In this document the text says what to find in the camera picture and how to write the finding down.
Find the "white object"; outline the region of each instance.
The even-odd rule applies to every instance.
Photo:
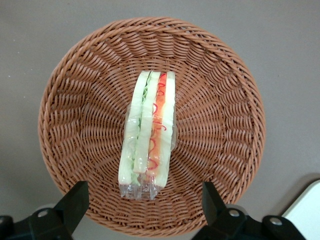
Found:
[[[121,185],[128,185],[132,182],[132,165],[139,135],[139,119],[141,118],[142,101],[144,89],[150,71],[142,71],[137,79],[131,100],[129,116],[124,129],[123,149],[121,152],[118,181]]]
[[[310,184],[282,216],[290,220],[307,240],[319,240],[320,180]]]
[[[174,111],[176,103],[176,76],[173,71],[169,71],[166,74],[165,86],[165,103],[162,107],[162,124],[166,126],[166,130],[161,128],[160,164],[158,174],[154,178],[154,184],[162,188],[166,186],[168,180],[171,141],[173,137]]]
[[[136,141],[135,158],[133,172],[143,174],[147,170],[148,164],[148,149],[151,136],[151,128],[153,121],[153,103],[157,95],[157,85],[160,77],[160,72],[152,71],[150,80],[148,79],[147,93],[144,102],[142,103],[142,118],[141,128]]]

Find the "black clamp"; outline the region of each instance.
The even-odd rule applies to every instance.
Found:
[[[208,225],[192,240],[305,240],[288,219],[268,215],[258,222],[237,208],[227,207],[212,182],[202,186],[202,208]]]
[[[89,207],[88,182],[79,181],[55,205],[13,222],[0,216],[0,240],[72,240],[72,233]]]

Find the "wrapped sandwich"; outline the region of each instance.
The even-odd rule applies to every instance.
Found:
[[[142,71],[127,110],[119,164],[122,197],[151,199],[168,180],[175,146],[175,73]]]

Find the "gray floor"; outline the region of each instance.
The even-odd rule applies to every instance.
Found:
[[[267,139],[259,172],[238,202],[253,218],[281,214],[307,183],[320,179],[320,1],[2,0],[0,214],[20,220],[61,198],[37,133],[47,80],[84,36],[138,16],[171,16],[204,28],[233,48],[255,77]],[[74,237],[135,239],[87,218]]]

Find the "woven basket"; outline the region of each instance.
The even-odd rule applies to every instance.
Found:
[[[155,201],[120,197],[125,115],[141,70],[176,74],[176,148]],[[115,21],[72,47],[42,98],[39,140],[46,167],[66,193],[89,183],[87,216],[143,237],[206,224],[202,181],[235,203],[253,180],[265,143],[260,94],[249,70],[216,36],[164,17]]]

